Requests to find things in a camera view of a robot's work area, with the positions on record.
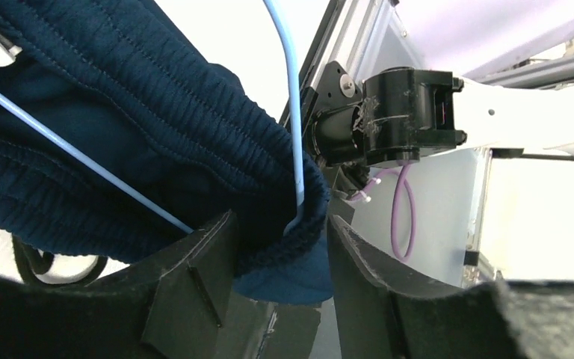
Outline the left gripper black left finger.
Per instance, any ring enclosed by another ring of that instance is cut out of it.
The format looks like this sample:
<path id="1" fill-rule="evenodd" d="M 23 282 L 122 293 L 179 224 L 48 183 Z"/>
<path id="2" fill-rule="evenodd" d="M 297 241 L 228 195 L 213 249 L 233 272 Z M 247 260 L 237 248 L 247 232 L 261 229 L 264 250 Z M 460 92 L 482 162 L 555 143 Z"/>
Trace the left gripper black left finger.
<path id="1" fill-rule="evenodd" d="M 86 286 L 0 277 L 0 358 L 212 358 L 237 247 L 227 212 Z"/>

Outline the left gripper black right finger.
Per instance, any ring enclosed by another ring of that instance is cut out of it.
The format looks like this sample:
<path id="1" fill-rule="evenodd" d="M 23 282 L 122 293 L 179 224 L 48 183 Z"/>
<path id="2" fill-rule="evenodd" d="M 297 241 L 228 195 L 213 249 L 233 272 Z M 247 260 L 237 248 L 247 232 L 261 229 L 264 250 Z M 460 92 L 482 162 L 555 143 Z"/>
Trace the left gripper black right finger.
<path id="1" fill-rule="evenodd" d="M 497 280 L 461 289 L 327 225 L 344 358 L 574 358 L 574 282 Z"/>

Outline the light blue hanger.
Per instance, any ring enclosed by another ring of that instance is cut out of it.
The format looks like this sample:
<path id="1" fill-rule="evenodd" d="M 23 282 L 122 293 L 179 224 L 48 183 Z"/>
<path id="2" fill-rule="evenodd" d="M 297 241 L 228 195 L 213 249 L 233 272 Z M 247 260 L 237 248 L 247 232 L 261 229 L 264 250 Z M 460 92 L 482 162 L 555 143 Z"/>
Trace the light blue hanger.
<path id="1" fill-rule="evenodd" d="M 287 223 L 283 233 L 286 235 L 293 230 L 303 218 L 304 201 L 305 201 L 305 184 L 303 173 L 303 154 L 302 154 L 302 139 L 301 131 L 301 110 L 300 110 L 300 91 L 299 91 L 299 78 L 297 73 L 297 56 L 294 52 L 294 44 L 288 29 L 284 23 L 283 15 L 281 14 L 280 7 L 277 6 L 275 1 L 265 1 L 265 7 L 270 14 L 274 26 L 279 34 L 280 41 L 283 46 L 283 51 L 286 59 L 287 78 L 288 78 L 288 109 L 291 111 L 291 145 L 293 156 L 293 171 L 294 171 L 294 192 L 295 192 L 295 206 L 296 214 L 294 218 Z M 0 67 L 11 65 L 15 62 L 16 56 L 22 51 L 20 46 L 12 43 L 9 39 L 0 34 Z M 52 131 L 49 127 L 42 124 L 39 120 L 34 118 L 24 109 L 20 108 L 15 102 L 8 99 L 5 95 L 0 93 L 0 106 L 12 115 L 17 117 L 27 126 L 38 132 L 47 140 L 51 141 L 54 145 L 59 147 L 65 153 L 69 154 L 76 161 L 82 163 L 88 169 L 92 170 L 98 176 L 108 181 L 110 184 L 126 193 L 128 196 L 135 199 L 137 202 L 144 205 L 146 208 L 152 210 L 155 214 L 159 215 L 165 221 L 168 221 L 175 227 L 184 231 L 185 233 L 192 233 L 192 229 L 175 216 L 171 215 L 165 209 L 146 198 L 139 191 L 132 188 L 129 184 L 122 181 L 119 177 L 112 174 L 106 168 L 94 161 L 91 157 L 84 154 L 77 147 L 74 147 L 70 142 L 62 138 L 60 135 Z"/>

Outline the navy blue shorts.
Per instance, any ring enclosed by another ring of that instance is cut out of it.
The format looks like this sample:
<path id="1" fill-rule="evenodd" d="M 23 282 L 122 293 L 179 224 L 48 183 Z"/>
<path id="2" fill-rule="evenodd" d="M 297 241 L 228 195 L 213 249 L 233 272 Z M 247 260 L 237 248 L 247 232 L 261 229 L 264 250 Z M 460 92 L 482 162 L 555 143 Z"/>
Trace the navy blue shorts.
<path id="1" fill-rule="evenodd" d="M 0 1 L 19 46 L 0 93 L 192 229 L 232 210 L 235 291 L 282 304 L 333 295 L 329 191 L 290 133 L 208 62 L 154 1 Z M 0 106 L 0 229 L 53 254 L 136 263 L 183 232 Z"/>

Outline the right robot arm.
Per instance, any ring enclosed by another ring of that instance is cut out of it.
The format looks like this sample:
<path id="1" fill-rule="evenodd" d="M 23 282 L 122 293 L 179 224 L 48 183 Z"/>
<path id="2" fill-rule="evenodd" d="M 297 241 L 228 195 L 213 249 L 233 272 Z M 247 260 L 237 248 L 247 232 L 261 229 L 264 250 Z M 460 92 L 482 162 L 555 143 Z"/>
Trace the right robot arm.
<path id="1" fill-rule="evenodd" d="M 307 147 L 326 166 L 393 168 L 481 147 L 574 160 L 574 87 L 505 88 L 410 67 L 357 84 L 331 70 L 339 80 L 306 124 Z"/>

